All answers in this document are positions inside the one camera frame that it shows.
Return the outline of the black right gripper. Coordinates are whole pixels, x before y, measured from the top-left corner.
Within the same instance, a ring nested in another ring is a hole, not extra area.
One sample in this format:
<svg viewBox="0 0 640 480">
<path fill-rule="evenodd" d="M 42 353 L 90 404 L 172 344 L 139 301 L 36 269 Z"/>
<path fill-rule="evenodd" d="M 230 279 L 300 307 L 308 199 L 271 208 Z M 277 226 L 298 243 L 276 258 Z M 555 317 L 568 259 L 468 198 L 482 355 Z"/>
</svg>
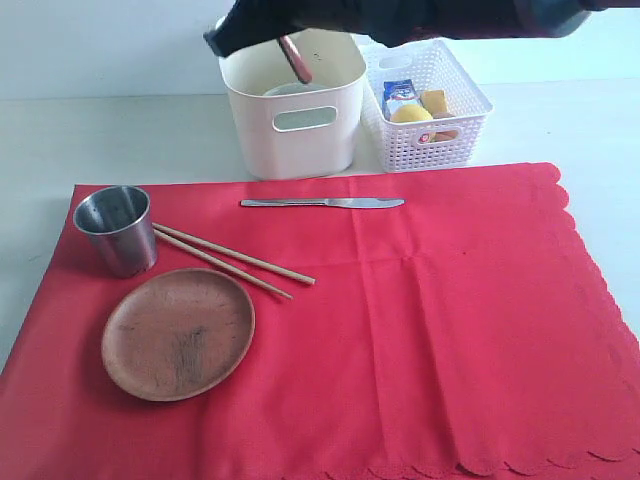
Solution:
<svg viewBox="0 0 640 480">
<path fill-rule="evenodd" d="M 406 1 L 238 1 L 234 19 L 225 19 L 203 39 L 218 57 L 305 29 L 367 35 L 397 45 L 410 36 Z"/>
</svg>

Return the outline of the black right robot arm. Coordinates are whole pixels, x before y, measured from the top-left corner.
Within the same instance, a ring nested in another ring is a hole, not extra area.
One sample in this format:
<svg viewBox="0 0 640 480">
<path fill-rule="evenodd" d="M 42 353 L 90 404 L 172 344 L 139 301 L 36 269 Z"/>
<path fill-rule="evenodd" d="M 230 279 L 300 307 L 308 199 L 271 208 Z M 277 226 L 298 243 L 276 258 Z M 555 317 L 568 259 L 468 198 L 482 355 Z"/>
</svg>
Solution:
<svg viewBox="0 0 640 480">
<path fill-rule="evenodd" d="M 306 29 L 366 35 L 390 48 L 438 37 L 561 38 L 593 12 L 638 6 L 637 0 L 245 0 L 204 40 L 228 57 Z"/>
</svg>

